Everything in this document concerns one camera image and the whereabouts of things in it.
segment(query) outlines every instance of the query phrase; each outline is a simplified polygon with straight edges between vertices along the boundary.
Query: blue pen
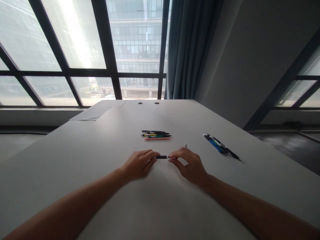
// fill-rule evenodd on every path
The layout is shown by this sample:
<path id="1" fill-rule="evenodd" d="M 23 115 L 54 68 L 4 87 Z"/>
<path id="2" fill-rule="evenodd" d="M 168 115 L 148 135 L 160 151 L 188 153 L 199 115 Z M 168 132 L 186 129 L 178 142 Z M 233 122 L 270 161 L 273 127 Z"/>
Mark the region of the blue pen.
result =
<path id="1" fill-rule="evenodd" d="M 218 147 L 218 145 L 207 135 L 203 134 L 203 136 L 218 150 L 219 153 L 226 156 L 226 154 Z"/>

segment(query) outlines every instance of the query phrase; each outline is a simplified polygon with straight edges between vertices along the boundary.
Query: pink pen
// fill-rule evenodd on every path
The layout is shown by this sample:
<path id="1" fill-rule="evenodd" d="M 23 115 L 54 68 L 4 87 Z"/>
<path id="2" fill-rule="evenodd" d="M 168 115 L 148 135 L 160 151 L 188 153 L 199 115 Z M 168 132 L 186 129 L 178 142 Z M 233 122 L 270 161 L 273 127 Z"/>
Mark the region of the pink pen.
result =
<path id="1" fill-rule="evenodd" d="M 145 138 L 145 141 L 150 141 L 150 140 L 169 140 L 170 138 Z"/>

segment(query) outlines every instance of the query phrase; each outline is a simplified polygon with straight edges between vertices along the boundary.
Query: table surface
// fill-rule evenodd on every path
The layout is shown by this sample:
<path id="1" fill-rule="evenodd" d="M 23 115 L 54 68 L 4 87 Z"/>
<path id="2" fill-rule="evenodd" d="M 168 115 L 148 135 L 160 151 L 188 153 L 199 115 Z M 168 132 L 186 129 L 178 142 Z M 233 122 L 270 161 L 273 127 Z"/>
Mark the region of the table surface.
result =
<path id="1" fill-rule="evenodd" d="M 320 227 L 320 177 L 194 100 L 126 101 L 97 121 L 69 121 L 0 164 L 0 238 L 134 152 L 167 155 L 188 144 L 208 173 Z M 141 130 L 168 141 L 144 141 Z M 243 161 L 220 155 L 209 133 Z M 167 159 L 114 194 L 78 239 L 255 239 Z"/>

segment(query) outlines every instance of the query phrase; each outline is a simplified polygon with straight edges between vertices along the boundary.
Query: white paper sheet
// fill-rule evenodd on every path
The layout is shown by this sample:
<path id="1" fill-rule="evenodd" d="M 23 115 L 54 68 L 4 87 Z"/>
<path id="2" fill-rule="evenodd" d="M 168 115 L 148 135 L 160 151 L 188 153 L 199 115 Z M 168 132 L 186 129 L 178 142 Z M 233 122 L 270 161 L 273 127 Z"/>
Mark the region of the white paper sheet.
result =
<path id="1" fill-rule="evenodd" d="M 121 106 L 125 100 L 102 100 L 70 120 L 95 121 L 111 107 Z"/>

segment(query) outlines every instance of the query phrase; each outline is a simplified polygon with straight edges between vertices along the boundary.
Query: gray curtain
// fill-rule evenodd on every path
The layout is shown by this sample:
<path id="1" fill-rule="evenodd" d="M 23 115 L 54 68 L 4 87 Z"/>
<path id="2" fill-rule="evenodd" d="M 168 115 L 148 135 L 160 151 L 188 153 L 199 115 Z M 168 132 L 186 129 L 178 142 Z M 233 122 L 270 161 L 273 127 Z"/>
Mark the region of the gray curtain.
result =
<path id="1" fill-rule="evenodd" d="M 222 0 L 172 0 L 164 99 L 193 99 Z"/>

